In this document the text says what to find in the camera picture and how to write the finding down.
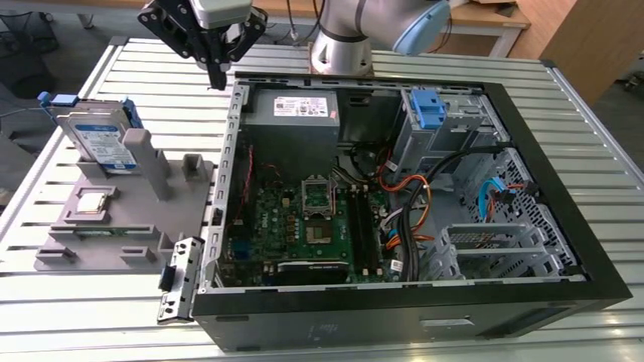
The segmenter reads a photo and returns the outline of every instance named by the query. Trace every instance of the white label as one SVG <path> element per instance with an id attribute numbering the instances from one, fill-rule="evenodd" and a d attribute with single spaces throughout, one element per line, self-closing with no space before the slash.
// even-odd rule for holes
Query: white label
<path id="1" fill-rule="evenodd" d="M 392 271 L 402 273 L 403 262 L 400 260 L 392 260 Z"/>
<path id="2" fill-rule="evenodd" d="M 282 117 L 330 117 L 327 99 L 324 97 L 278 97 L 274 115 Z"/>
<path id="3" fill-rule="evenodd" d="M 138 165 L 134 156 L 119 142 L 122 132 L 115 126 L 78 124 L 75 131 L 96 162 L 112 173 L 128 173 Z"/>
<path id="4" fill-rule="evenodd" d="M 450 327 L 450 326 L 474 326 L 474 322 L 467 318 L 459 319 L 426 319 L 420 321 L 423 327 Z"/>
<path id="5" fill-rule="evenodd" d="M 391 162 L 390 160 L 384 162 L 384 165 L 388 167 L 390 170 L 392 170 L 392 172 L 396 172 L 396 170 L 399 169 L 399 165 Z"/>

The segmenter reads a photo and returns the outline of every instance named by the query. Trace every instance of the slotted aluminum table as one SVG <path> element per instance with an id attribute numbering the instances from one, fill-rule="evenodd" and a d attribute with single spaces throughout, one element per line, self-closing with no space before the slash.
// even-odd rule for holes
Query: slotted aluminum table
<path id="1" fill-rule="evenodd" d="M 506 85 L 634 298 L 519 339 L 283 351 L 244 354 L 242 359 L 642 360 L 644 177 L 559 71 L 532 60 L 403 57 L 383 51 L 374 53 L 374 67 L 384 77 Z M 258 45 L 232 67 L 236 70 L 306 73 L 307 50 Z M 154 146 L 168 159 L 200 152 L 216 163 L 231 88 L 208 90 L 207 83 L 192 60 L 175 55 L 160 41 L 130 39 L 110 45 L 80 96 L 119 100 L 128 95 L 154 134 Z M 58 129 L 0 219 L 0 353 L 10 353 L 0 360 L 226 357 L 199 325 L 156 325 L 156 275 L 55 275 L 34 269 L 48 224 L 80 175 L 78 158 Z"/>

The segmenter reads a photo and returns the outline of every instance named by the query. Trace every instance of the power supply label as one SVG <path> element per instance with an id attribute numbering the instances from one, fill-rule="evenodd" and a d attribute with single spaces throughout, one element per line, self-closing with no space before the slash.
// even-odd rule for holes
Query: power supply label
<path id="1" fill-rule="evenodd" d="M 123 143 L 119 141 L 122 132 L 115 126 L 78 124 L 76 133 L 86 149 L 92 153 L 96 162 L 111 173 L 130 173 L 138 166 Z"/>
<path id="2" fill-rule="evenodd" d="M 282 117 L 330 117 L 324 97 L 278 97 L 274 115 Z"/>

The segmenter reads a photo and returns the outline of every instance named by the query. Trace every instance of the motherboard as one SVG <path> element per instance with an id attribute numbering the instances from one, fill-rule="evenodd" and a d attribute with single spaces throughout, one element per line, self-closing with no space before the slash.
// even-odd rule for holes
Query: motherboard
<path id="1" fill-rule="evenodd" d="M 224 284 L 374 283 L 383 273 L 378 225 L 388 199 L 323 177 L 256 191 L 252 216 L 231 227 Z"/>

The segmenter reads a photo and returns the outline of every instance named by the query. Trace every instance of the ram slot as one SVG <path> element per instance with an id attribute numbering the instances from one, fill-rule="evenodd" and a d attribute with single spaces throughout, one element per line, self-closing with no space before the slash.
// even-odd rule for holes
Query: ram slot
<path id="1" fill-rule="evenodd" d="M 348 216 L 355 273 L 363 274 L 363 271 L 367 269 L 368 273 L 374 274 L 379 268 L 379 257 L 371 222 L 368 193 L 362 191 L 352 192 L 347 206 L 350 209 Z"/>

